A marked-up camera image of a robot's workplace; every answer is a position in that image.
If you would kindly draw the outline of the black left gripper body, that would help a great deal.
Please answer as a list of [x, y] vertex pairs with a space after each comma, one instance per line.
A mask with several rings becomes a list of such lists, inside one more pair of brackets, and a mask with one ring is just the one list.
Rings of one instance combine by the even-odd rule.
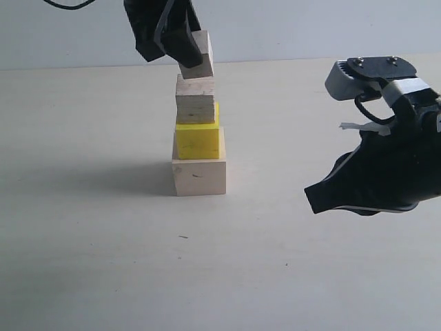
[[164, 12], [166, 12], [165, 26], [167, 30], [177, 29], [186, 19], [188, 19], [192, 32], [201, 30], [191, 1], [171, 1], [170, 5], [170, 10], [167, 12], [167, 1], [124, 1], [123, 6], [134, 36], [136, 38], [152, 38]]

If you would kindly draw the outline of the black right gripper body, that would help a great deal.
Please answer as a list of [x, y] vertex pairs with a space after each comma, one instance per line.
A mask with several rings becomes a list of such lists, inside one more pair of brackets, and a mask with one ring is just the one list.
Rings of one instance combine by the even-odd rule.
[[357, 149], [363, 175], [361, 207], [394, 207], [440, 196], [440, 104], [418, 107], [403, 121], [362, 113], [389, 134], [363, 130]]

